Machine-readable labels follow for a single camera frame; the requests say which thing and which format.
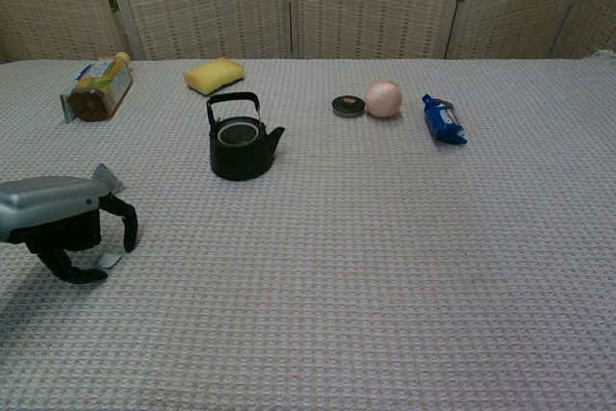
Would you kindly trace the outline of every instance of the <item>kettle handle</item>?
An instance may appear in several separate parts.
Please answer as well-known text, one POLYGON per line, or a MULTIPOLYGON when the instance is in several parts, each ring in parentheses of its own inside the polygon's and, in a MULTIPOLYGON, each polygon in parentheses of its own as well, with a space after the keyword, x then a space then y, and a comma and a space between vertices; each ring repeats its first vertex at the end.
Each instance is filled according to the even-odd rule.
POLYGON ((214 95, 210 97, 207 102, 208 108, 208 120, 210 121, 210 126, 214 129, 216 125, 216 119, 214 118, 214 112, 212 111, 212 105, 215 103, 220 103, 221 101, 231 101, 231 100, 250 100, 254 103, 254 109, 257 110, 257 115, 259 117, 259 122, 261 122, 261 113, 259 110, 261 109, 259 105, 259 98, 256 94, 251 91, 235 91, 232 93, 221 93, 219 95, 214 95))

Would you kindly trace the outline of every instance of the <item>tin lid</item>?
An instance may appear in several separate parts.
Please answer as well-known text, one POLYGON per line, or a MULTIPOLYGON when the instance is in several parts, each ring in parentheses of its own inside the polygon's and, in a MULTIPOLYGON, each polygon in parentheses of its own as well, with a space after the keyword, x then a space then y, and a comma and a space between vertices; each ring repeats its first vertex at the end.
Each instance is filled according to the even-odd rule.
POLYGON ((334 98, 334 101, 331 102, 331 107, 336 116, 356 117, 364 113, 366 103, 357 96, 343 95, 334 98))

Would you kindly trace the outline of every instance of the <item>blue snack package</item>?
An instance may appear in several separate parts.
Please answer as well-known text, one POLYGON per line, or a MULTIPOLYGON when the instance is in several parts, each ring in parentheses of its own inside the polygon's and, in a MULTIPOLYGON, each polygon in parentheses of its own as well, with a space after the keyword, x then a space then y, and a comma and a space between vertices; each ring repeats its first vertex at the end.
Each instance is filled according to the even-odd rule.
POLYGON ((451 103, 428 94, 423 96, 423 102, 423 116, 432 137, 445 143, 466 144, 464 128, 458 123, 451 103))

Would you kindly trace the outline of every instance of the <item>white textured tablecloth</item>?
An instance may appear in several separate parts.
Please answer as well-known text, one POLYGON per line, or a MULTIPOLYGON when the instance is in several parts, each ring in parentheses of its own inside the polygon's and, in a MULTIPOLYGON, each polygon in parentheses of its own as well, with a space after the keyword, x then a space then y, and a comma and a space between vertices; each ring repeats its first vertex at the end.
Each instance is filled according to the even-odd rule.
MULTIPOLYGON (((200 63, 133 63, 112 120, 68 125, 84 63, 0 65, 0 181, 105 163, 141 226, 93 286, 0 244, 0 408, 616 409, 616 60, 242 61, 226 91, 287 129, 244 183, 210 171, 200 63), (332 114, 380 78, 399 117, 332 114)), ((81 267, 121 246, 101 217, 81 267)))

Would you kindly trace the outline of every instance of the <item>woven screen panel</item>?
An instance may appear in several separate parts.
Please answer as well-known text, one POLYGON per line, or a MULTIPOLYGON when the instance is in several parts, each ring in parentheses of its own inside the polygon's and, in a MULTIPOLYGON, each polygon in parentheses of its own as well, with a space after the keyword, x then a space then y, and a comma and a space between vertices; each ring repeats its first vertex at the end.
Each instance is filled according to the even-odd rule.
POLYGON ((466 0, 447 58, 546 58, 570 0, 466 0))
POLYGON ((148 60, 284 57, 283 0, 129 0, 148 60))
POLYGON ((298 0, 299 57, 432 57, 445 1, 298 0))
POLYGON ((107 0, 0 0, 7 61, 93 59, 120 47, 107 0))
POLYGON ((616 50, 616 0, 579 0, 578 5, 553 55, 581 58, 597 50, 616 50))

